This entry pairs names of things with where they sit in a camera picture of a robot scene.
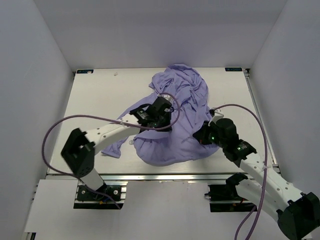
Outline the purple jacket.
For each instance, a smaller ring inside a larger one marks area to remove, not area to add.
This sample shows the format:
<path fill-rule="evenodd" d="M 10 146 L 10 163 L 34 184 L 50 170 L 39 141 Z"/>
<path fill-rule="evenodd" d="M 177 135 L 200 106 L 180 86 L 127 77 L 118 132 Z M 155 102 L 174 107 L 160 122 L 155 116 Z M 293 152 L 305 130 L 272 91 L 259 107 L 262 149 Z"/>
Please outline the purple jacket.
<path fill-rule="evenodd" d="M 211 156 L 219 148 L 214 144 L 201 145 L 193 134 L 205 121 L 211 119 L 208 107 L 209 88 L 201 75 L 185 64 L 173 64 L 152 77 L 149 87 L 153 93 L 124 111 L 124 114 L 142 104 L 151 104 L 159 93 L 170 93 L 177 102 L 172 120 L 177 122 L 170 132 L 145 130 L 133 138 L 136 154 L 147 164 L 168 166 Z"/>

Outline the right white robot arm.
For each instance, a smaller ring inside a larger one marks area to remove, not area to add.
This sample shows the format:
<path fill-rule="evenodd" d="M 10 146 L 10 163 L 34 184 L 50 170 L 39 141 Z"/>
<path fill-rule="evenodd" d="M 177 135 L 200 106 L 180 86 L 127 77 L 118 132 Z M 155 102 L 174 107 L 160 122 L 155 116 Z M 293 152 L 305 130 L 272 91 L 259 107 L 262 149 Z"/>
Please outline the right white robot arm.
<path fill-rule="evenodd" d="M 210 109 L 211 119 L 193 137 L 202 145 L 214 144 L 244 172 L 226 180 L 226 195 L 255 204 L 257 211 L 272 217 L 290 240 L 301 240 L 320 226 L 320 200 L 306 194 L 268 167 L 257 150 L 239 138 L 234 122 L 219 109 Z"/>

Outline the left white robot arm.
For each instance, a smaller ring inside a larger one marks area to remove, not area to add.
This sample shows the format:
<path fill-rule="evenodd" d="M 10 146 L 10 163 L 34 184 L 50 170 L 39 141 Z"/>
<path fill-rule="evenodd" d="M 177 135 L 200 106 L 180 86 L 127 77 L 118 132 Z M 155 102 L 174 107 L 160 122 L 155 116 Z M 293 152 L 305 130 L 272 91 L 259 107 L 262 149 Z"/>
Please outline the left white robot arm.
<path fill-rule="evenodd" d="M 161 93 L 152 104 L 144 103 L 118 120 L 91 130 L 72 130 L 61 150 L 61 156 L 73 175 L 87 187 L 88 193 L 99 200 L 105 196 L 106 184 L 95 170 L 95 156 L 109 145 L 145 131 L 172 130 L 171 113 L 176 99 Z"/>

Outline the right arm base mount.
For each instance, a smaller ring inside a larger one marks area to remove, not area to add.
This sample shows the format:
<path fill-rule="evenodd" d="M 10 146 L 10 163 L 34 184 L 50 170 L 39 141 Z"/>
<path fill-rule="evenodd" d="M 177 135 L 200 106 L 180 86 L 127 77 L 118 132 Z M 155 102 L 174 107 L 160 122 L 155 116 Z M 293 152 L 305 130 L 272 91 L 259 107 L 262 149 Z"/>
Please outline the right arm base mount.
<path fill-rule="evenodd" d="M 209 200 L 211 213 L 244 213 L 250 212 L 255 205 L 238 195 L 236 187 L 248 180 L 243 173 L 235 173 L 225 180 L 224 184 L 210 184 L 204 197 Z"/>

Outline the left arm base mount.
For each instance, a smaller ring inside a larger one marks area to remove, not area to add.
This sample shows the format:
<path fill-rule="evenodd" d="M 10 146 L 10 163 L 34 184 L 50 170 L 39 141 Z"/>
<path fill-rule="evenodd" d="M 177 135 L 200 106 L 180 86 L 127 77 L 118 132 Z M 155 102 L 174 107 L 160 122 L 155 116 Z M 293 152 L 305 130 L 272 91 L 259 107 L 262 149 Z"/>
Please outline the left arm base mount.
<path fill-rule="evenodd" d="M 94 193 L 78 183 L 73 202 L 74 209 L 81 210 L 120 210 L 125 202 L 127 182 L 106 181 L 101 194 Z"/>

